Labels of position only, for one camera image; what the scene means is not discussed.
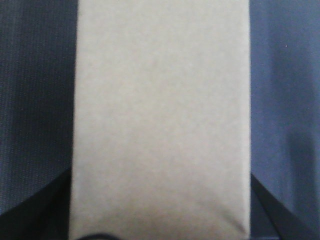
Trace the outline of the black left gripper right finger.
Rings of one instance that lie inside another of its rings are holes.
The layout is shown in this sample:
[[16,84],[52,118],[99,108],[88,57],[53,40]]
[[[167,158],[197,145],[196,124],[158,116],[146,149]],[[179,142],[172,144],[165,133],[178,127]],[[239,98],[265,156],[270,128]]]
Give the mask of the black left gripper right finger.
[[318,240],[320,237],[250,175],[251,240]]

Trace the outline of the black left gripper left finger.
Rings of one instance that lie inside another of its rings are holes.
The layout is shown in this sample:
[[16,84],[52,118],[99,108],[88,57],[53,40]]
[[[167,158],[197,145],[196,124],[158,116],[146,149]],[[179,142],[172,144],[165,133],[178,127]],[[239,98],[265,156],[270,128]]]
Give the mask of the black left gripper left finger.
[[0,215],[2,240],[67,240],[71,170],[63,171],[40,191]]

